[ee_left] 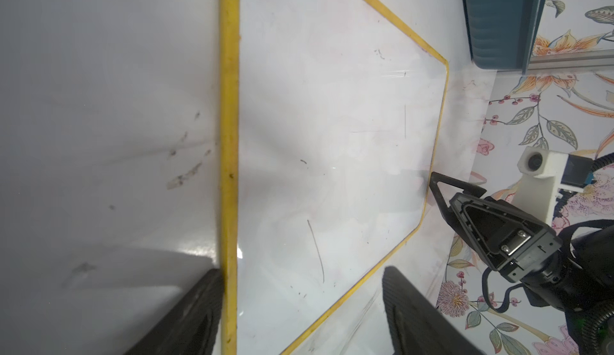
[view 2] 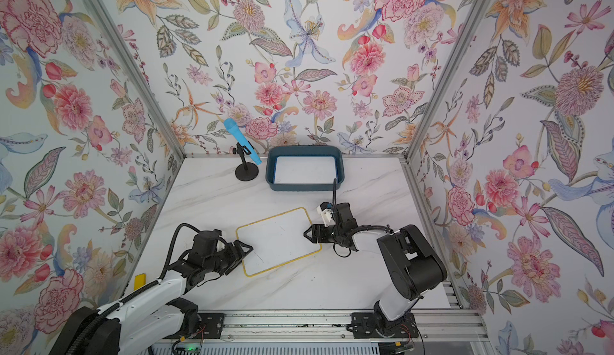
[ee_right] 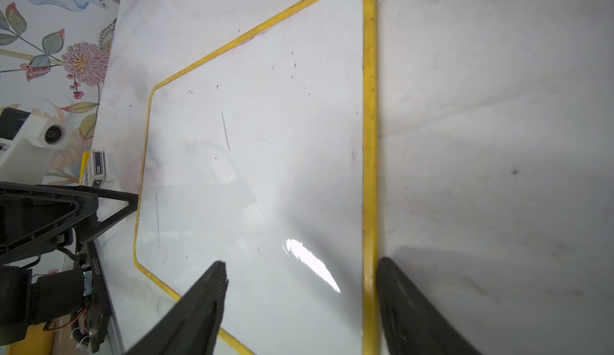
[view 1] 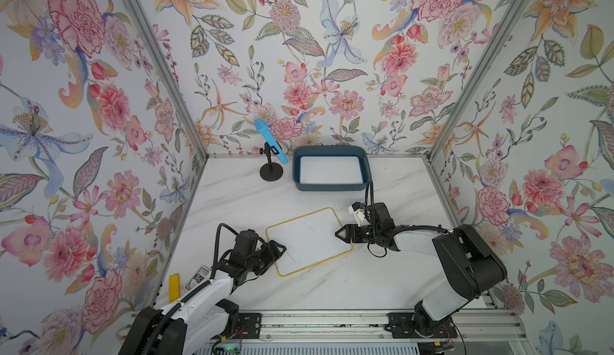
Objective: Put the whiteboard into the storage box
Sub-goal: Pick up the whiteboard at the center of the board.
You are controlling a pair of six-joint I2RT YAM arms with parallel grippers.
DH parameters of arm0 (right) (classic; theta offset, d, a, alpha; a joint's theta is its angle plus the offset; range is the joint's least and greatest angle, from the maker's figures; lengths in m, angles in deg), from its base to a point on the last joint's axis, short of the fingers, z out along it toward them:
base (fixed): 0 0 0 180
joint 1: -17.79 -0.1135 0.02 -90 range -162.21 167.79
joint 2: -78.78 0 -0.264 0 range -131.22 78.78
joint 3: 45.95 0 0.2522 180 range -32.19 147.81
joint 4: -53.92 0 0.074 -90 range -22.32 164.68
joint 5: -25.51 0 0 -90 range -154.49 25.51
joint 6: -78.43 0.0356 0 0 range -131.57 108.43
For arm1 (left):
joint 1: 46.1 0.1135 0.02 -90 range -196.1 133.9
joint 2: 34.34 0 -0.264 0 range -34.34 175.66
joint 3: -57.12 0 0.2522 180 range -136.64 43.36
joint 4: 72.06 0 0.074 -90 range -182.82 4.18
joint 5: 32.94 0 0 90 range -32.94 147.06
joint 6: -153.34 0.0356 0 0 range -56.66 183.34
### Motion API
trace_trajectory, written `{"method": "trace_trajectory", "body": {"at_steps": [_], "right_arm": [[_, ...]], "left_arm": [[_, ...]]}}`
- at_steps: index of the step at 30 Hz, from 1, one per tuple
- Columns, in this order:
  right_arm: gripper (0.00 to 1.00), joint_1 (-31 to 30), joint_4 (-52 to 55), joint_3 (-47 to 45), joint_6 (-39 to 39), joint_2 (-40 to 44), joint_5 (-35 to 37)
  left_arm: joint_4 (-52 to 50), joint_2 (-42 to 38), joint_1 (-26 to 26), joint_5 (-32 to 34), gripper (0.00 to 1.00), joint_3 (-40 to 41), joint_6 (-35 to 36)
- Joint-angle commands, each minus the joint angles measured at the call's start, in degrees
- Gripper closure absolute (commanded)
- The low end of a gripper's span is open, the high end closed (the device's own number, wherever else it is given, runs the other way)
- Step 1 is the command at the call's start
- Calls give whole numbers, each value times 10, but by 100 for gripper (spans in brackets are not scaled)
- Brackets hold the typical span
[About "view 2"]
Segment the blue-framed whiteboard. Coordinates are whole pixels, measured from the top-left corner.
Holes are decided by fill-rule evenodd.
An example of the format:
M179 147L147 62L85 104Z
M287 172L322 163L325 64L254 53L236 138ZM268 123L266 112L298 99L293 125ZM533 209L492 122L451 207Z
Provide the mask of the blue-framed whiteboard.
M277 159L273 183L278 185L332 184L337 175L332 156L282 156Z

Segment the teal plastic storage box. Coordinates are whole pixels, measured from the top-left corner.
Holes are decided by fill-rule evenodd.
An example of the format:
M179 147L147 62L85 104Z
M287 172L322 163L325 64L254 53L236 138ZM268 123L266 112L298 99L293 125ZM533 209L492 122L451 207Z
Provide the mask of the teal plastic storage box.
M332 184L320 185L278 185L273 183L273 175L276 161L282 156L332 156L336 160L337 175L340 182L336 180ZM338 189L345 181L345 167L342 158L342 152L337 147L331 146L281 146L273 148L267 157L267 167L265 179L274 191L291 191L291 192L314 192L314 191L331 191L334 183Z

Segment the yellow-framed whiteboard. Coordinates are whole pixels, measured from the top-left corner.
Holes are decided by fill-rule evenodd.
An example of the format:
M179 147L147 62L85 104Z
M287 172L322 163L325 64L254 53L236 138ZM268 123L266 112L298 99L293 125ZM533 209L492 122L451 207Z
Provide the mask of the yellow-framed whiteboard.
M299 207L238 227L237 240L254 248L243 260L244 275L257 277L321 252L320 243L304 236L311 226L308 211Z

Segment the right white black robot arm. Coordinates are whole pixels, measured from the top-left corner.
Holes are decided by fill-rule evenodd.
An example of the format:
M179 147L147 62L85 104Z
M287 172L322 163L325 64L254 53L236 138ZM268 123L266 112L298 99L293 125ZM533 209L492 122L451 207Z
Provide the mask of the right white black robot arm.
M360 225L349 203L337 202L337 180L332 181L332 201L322 203L321 224L313 224L304 237L313 244L331 244L334 249L379 254L391 285L374 305L374 318L383 324L401 322L424 294L448 277L445 265L415 225L394 230L388 225Z

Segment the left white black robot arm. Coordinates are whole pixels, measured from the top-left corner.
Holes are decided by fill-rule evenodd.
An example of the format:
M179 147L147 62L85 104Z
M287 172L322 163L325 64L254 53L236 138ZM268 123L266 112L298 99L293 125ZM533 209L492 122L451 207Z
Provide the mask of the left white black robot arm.
M192 289L231 274L254 248L220 230L180 224L158 278L115 302L72 313L52 354L137 354L166 337L177 342L220 326L185 299Z

